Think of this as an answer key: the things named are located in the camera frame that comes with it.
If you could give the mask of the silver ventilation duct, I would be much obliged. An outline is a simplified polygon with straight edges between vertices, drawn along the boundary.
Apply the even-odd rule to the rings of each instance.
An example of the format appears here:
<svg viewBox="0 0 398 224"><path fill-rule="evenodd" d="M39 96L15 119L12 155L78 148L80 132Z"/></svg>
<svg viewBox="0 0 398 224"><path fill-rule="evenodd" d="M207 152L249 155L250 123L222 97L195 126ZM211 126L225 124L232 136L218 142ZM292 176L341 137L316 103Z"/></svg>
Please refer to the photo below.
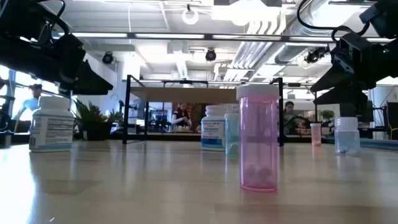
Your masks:
<svg viewBox="0 0 398 224"><path fill-rule="evenodd" d="M329 1L347 0L308 0L300 10L300 18L311 26L317 27L338 27L343 25L355 12L359 6L332 5ZM297 19L288 23L284 31L286 35L330 35L330 30L309 29ZM304 46L286 45L275 57L275 63L287 64L296 59L302 52L307 50Z"/></svg>

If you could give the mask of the person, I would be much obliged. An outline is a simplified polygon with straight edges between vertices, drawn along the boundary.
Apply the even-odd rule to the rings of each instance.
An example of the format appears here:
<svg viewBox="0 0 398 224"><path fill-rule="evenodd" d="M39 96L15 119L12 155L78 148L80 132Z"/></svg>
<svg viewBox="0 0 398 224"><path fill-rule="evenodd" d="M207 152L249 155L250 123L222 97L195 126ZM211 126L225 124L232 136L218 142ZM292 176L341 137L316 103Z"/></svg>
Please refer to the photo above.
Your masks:
<svg viewBox="0 0 398 224"><path fill-rule="evenodd" d="M310 121L294 112L294 103L287 101L284 107L284 134L302 135L308 134Z"/></svg>
<svg viewBox="0 0 398 224"><path fill-rule="evenodd" d="M178 103L177 109L173 112L171 123L176 126L192 128L191 112L186 103Z"/></svg>
<svg viewBox="0 0 398 224"><path fill-rule="evenodd" d="M32 93L30 98L26 98L20 105L13 120L31 121L32 113L39 108L39 98L42 94L42 84L35 83L29 86Z"/></svg>

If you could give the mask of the black overhead bar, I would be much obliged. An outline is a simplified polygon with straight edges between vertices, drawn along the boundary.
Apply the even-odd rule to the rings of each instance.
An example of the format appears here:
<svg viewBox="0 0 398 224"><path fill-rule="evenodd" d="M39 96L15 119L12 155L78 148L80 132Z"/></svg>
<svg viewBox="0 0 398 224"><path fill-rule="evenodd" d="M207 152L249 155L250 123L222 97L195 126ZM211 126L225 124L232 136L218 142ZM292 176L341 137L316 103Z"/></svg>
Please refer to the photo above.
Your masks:
<svg viewBox="0 0 398 224"><path fill-rule="evenodd" d="M248 41L248 42L284 42L284 43L333 43L329 36L302 35L249 35L249 34L194 34L159 32L74 32L74 36L83 39L137 39L137 40L205 40L205 41Z"/></svg>

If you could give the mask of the wooden shelf black metal frame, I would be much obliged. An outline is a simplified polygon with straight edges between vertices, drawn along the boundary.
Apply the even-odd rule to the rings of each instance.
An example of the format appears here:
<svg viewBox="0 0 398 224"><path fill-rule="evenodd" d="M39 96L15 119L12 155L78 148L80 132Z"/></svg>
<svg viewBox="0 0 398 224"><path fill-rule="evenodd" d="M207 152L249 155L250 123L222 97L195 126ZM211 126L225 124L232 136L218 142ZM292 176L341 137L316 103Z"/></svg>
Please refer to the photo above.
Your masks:
<svg viewBox="0 0 398 224"><path fill-rule="evenodd" d="M133 79L140 87L134 87L131 90L131 79ZM143 81L160 81L165 84L167 82L170 83L204 83L209 84L208 81L195 81L195 80L143 80ZM138 140L138 139L149 139L147 137L147 126L144 127L144 137L129 137L127 126L128 126L128 104L130 101L131 94L139 97L144 100L146 104L146 108L149 107L149 102L194 102L194 103L215 103L215 104L223 104L223 103L236 103L238 100L236 99L236 90L237 89L216 89L216 88L166 88L166 87L146 87L142 82L136 80L132 75L127 75L127 79L123 82L126 82L126 96L125 96L125 115L123 121L123 135L122 142L123 144L127 144L128 139ZM275 78L270 83L260 82L237 82L237 84L251 84L255 87L259 87L261 85L277 85L277 94L281 97L280 100L283 100L283 82L282 78Z"/></svg>

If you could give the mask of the white labelled medicine bottle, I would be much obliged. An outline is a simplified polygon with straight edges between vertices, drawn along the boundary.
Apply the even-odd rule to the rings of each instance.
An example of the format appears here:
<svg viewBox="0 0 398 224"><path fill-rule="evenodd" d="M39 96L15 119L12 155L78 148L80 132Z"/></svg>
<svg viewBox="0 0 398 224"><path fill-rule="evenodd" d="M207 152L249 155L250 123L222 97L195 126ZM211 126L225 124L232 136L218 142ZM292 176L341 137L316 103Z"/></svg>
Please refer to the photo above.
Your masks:
<svg viewBox="0 0 398 224"><path fill-rule="evenodd" d="M208 105L201 120L201 148L206 151L225 152L224 105Z"/></svg>
<svg viewBox="0 0 398 224"><path fill-rule="evenodd" d="M68 98L41 96L39 108L32 114L29 150L69 151L72 148L74 123Z"/></svg>

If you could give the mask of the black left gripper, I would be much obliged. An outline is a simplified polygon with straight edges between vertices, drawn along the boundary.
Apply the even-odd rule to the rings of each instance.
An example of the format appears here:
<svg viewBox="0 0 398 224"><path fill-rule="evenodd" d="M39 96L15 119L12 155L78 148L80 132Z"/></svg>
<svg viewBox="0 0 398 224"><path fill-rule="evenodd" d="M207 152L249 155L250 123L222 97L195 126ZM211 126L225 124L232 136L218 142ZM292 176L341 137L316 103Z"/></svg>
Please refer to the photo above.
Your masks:
<svg viewBox="0 0 398 224"><path fill-rule="evenodd" d="M0 38L0 65L57 82L61 89L76 95L107 95L113 85L91 69L88 60L83 60L85 54L83 43L72 34L44 47Z"/></svg>

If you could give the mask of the small green potted plant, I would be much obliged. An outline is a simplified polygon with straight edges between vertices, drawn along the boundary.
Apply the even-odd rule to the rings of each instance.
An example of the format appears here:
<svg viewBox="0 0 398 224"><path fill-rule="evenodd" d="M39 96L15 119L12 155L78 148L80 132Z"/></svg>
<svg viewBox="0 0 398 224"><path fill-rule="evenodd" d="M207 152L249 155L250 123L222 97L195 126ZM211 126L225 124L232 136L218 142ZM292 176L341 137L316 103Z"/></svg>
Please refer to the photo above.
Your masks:
<svg viewBox="0 0 398 224"><path fill-rule="evenodd" d="M322 127L329 127L330 123L335 118L335 112L332 110L323 110L321 111L320 116L322 117L321 120Z"/></svg>

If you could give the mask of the green plant black pot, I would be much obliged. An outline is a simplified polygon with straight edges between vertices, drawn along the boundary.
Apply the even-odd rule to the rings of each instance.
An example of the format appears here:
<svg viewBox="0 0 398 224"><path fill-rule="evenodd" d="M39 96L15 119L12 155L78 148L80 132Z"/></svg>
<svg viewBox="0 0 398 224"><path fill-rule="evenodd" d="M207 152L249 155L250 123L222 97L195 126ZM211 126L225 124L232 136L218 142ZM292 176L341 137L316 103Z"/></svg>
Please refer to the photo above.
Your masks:
<svg viewBox="0 0 398 224"><path fill-rule="evenodd" d="M109 115L103 114L100 108L89 101L85 105L79 99L74 101L76 106L76 124L80 135L87 141L104 141L111 134L111 128L114 123L123 122L123 113L114 111Z"/></svg>

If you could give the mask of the clear vial white cap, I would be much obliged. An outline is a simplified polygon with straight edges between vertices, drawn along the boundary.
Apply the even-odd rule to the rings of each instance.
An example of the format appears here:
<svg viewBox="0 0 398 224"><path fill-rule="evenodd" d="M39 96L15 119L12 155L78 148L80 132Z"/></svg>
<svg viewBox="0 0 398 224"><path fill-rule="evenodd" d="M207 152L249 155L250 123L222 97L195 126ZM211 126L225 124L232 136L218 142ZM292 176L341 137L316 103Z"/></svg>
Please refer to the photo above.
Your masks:
<svg viewBox="0 0 398 224"><path fill-rule="evenodd" d="M360 150L357 117L335 119L335 149L338 154L356 154Z"/></svg>

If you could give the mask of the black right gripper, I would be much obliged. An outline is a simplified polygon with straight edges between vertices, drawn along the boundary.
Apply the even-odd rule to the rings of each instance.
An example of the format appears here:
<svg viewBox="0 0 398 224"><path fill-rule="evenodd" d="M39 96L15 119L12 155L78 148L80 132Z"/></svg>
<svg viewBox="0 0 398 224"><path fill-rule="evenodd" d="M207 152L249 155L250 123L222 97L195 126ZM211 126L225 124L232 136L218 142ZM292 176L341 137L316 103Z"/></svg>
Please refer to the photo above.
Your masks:
<svg viewBox="0 0 398 224"><path fill-rule="evenodd" d="M340 37L331 54L332 67L310 91L343 85L358 86L361 90L334 88L314 99L315 105L366 104L368 97L362 90L374 88L378 81L387 77L398 78L398 38L382 45L349 33Z"/></svg>

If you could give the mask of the teal vial white cap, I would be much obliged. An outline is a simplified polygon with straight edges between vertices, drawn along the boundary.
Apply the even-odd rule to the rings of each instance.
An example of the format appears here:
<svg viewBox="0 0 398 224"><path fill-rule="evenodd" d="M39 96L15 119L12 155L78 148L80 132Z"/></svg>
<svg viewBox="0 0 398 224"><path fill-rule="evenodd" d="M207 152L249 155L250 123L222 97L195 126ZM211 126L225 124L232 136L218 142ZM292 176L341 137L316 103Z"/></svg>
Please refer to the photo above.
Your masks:
<svg viewBox="0 0 398 224"><path fill-rule="evenodd" d="M225 118L226 155L239 156L239 105L227 104Z"/></svg>

